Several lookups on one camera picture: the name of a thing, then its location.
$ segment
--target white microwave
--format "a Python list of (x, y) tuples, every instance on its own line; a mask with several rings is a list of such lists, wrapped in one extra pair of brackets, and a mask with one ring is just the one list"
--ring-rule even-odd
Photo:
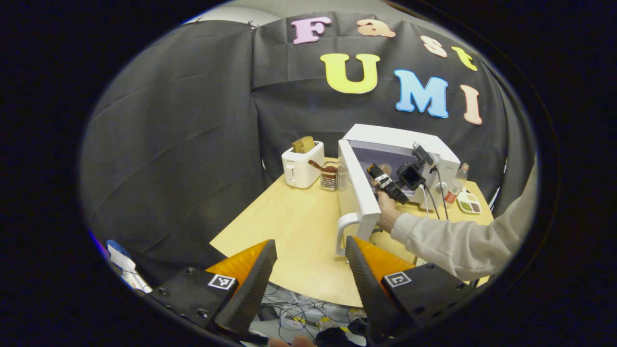
[(441, 189), (447, 192), (448, 185), (456, 176), (460, 161), (437, 136), (374, 125), (355, 124), (339, 140), (338, 200), (341, 218), (338, 220), (336, 254), (345, 255), (345, 239), (348, 235), (368, 240), (376, 227), (381, 209), (375, 197), (375, 188), (370, 184), (367, 168), (371, 164), (389, 164), (391, 178), (399, 180), (396, 170), (417, 158), (412, 154), (414, 144), (420, 144), (431, 156), (439, 170), (429, 172), (425, 165), (421, 171), (426, 187), (431, 190), (431, 200), (424, 200), (421, 188), (411, 191), (400, 187), (410, 203), (419, 204), (422, 209), (434, 210), (442, 203)]

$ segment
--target microwave handle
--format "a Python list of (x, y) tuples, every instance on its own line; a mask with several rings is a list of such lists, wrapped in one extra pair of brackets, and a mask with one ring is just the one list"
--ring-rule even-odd
[(339, 256), (345, 256), (345, 249), (341, 248), (343, 241), (343, 230), (352, 224), (360, 223), (357, 213), (348, 213), (339, 218), (338, 223), (338, 235), (336, 236), (336, 254)]

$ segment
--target wooden table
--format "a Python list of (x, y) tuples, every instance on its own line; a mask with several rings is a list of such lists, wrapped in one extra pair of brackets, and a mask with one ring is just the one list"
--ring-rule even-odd
[[(478, 186), (467, 181), (465, 188), (480, 200), (482, 214), (466, 214), (456, 205), (448, 209), (450, 220), (475, 220), (481, 225), (490, 224), (493, 217)], [(399, 204), (398, 208), (426, 217), (426, 211), (417, 204)], [(439, 214), (445, 219), (443, 207)], [(435, 212), (429, 215), (437, 218)], [(264, 240), (274, 239), (278, 260), (270, 275), (272, 283), (319, 300), (362, 307), (345, 257), (334, 253), (339, 218), (336, 191), (322, 190), (319, 180), (306, 189), (294, 188), (287, 185), (284, 176), (281, 176), (210, 244), (224, 255), (232, 256)], [(385, 232), (374, 233), (370, 241), (415, 263), (416, 257)]]

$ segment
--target white toaster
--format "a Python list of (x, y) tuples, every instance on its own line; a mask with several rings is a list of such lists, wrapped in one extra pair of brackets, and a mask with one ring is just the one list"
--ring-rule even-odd
[(323, 142), (314, 141), (315, 147), (307, 153), (296, 153), (289, 148), (281, 156), (285, 182), (296, 188), (308, 188), (319, 178), (321, 171), (309, 164), (312, 160), (323, 167), (326, 158), (323, 152)]

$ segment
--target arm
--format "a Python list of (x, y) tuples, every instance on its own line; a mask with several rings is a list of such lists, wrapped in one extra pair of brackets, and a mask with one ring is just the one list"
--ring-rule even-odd
[(531, 169), (523, 194), (490, 225), (436, 220), (403, 213), (380, 193), (379, 224), (416, 256), (437, 264), (460, 280), (502, 270), (531, 227), (536, 206), (537, 170)]

